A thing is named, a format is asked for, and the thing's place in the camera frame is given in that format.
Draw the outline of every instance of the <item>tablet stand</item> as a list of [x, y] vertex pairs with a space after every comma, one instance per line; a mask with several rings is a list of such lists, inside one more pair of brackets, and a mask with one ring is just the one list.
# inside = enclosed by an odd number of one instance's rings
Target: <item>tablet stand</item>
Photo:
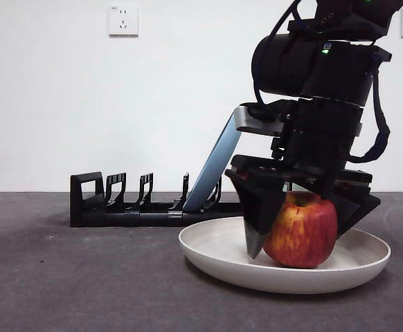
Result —
[[[95, 182], [93, 196], [83, 197], [82, 184]], [[126, 173], [111, 175], [103, 189], [101, 172], [71, 176], [71, 227], [186, 227], [201, 221], [242, 216], [240, 203], [220, 202], [222, 180], [217, 183], [204, 207], [194, 213], [183, 211], [188, 195], [189, 174], [183, 178], [183, 192], [180, 199], [173, 202], [152, 202], [154, 174], [140, 177], [138, 198], [133, 203], [124, 200]], [[111, 199], [112, 186], [121, 183], [121, 192]]]

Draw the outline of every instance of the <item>plate rim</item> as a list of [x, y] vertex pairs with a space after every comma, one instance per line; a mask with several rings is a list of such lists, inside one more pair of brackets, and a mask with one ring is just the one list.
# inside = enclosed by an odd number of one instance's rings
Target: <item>plate rim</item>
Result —
[[391, 257], [391, 247], [385, 242], [385, 240], [380, 239], [379, 237], [376, 237], [375, 235], [372, 235], [371, 233], [365, 232], [363, 230], [359, 230], [357, 228], [351, 228], [351, 231], [355, 231], [355, 232], [360, 232], [360, 233], [364, 233], [366, 235], [368, 235], [369, 237], [372, 237], [376, 240], [378, 240], [379, 242], [381, 242], [382, 244], [384, 244], [386, 246], [386, 249], [388, 250], [388, 252], [386, 253], [386, 255], [381, 258], [378, 261], [374, 261], [373, 263], [369, 263], [369, 264], [365, 264], [365, 265], [360, 265], [360, 266], [355, 266], [352, 268], [281, 268], [281, 267], [277, 267], [277, 266], [262, 266], [262, 265], [253, 265], [253, 264], [249, 264], [249, 263], [235, 263], [232, 261], [227, 261], [224, 259], [220, 259], [218, 257], [212, 257], [210, 255], [205, 255], [203, 253], [201, 253], [198, 250], [195, 250], [191, 247], [189, 247], [181, 238], [182, 235], [184, 234], [184, 232], [187, 232], [190, 228], [204, 224], [204, 223], [212, 223], [215, 221], [225, 221], [225, 220], [232, 220], [232, 219], [243, 219], [242, 216], [233, 216], [233, 217], [229, 217], [229, 218], [221, 218], [221, 219], [211, 219], [211, 220], [206, 220], [206, 221], [202, 221], [201, 223], [195, 223], [193, 225], [190, 225], [186, 228], [184, 228], [183, 230], [180, 231], [179, 233], [179, 242], [180, 244], [186, 248], [186, 250], [189, 250], [191, 252], [194, 252], [200, 256], [203, 257], [207, 257], [209, 259], [214, 259], [215, 261], [220, 261], [222, 263], [225, 264], [234, 264], [234, 265], [238, 265], [238, 266], [245, 266], [247, 268], [257, 268], [257, 269], [263, 269], [263, 270], [276, 270], [276, 271], [283, 271], [283, 272], [302, 272], [302, 273], [337, 273], [337, 272], [346, 272], [346, 271], [351, 271], [351, 270], [362, 270], [365, 268], [372, 268], [375, 266], [378, 266], [382, 263], [384, 263], [385, 261], [388, 261], [389, 258]]

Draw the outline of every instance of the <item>apple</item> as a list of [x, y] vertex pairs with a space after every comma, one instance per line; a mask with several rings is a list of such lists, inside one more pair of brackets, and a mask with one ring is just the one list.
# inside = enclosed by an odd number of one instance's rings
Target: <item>apple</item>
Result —
[[263, 248], [292, 268], [316, 268], [334, 249], [337, 211], [312, 192], [288, 192]]

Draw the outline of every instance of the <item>black cable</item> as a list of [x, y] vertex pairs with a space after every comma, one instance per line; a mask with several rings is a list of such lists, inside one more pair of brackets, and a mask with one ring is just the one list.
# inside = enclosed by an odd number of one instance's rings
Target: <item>black cable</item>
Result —
[[294, 19], [296, 20], [297, 24], [303, 31], [312, 31], [310, 27], [301, 19], [297, 7], [295, 7], [294, 10], [292, 11], [292, 16], [294, 16]]
[[374, 161], [380, 158], [380, 156], [386, 150], [389, 135], [391, 134], [391, 130], [389, 129], [388, 124], [386, 123], [386, 118], [384, 117], [382, 106], [380, 104], [378, 70], [375, 70], [373, 72], [373, 78], [374, 78], [374, 113], [379, 133], [377, 134], [373, 147], [371, 147], [363, 157], [356, 157], [356, 156], [348, 157], [348, 161], [355, 164], [369, 163], [370, 161]]
[[265, 48], [262, 51], [262, 55], [259, 59], [259, 61], [256, 64], [256, 73], [257, 75], [254, 77], [254, 93], [257, 98], [257, 102], [260, 106], [261, 109], [266, 109], [270, 112], [268, 106], [263, 102], [262, 95], [260, 94], [260, 81], [262, 77], [262, 64], [265, 61], [266, 54], [269, 50], [269, 47], [271, 46], [271, 42], [274, 40], [274, 37], [277, 35], [277, 32], [280, 30], [282, 27], [283, 23], [286, 21], [288, 16], [292, 14], [294, 11], [297, 12], [296, 8], [298, 4], [301, 2], [301, 0], [294, 0], [288, 9], [286, 9], [285, 13], [282, 15], [280, 20], [278, 20], [276, 26], [274, 26], [274, 29], [272, 29], [271, 33], [269, 34], [267, 43], [265, 45]]

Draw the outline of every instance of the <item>white wall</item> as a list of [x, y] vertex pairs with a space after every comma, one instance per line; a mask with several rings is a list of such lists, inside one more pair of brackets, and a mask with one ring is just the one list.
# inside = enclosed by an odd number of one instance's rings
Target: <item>white wall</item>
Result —
[[[193, 183], [232, 110], [254, 100], [254, 48], [289, 2], [137, 0], [140, 37], [113, 39], [106, 8], [123, 0], [0, 0], [0, 191], [67, 191], [71, 174], [97, 170], [128, 172], [129, 190], [147, 172], [157, 190], [180, 190], [185, 172]], [[381, 71], [393, 134], [360, 168], [375, 190], [402, 191], [399, 15], [379, 45], [394, 53]], [[354, 154], [374, 141], [371, 105], [364, 123]], [[245, 135], [238, 153], [270, 156], [270, 142]]]

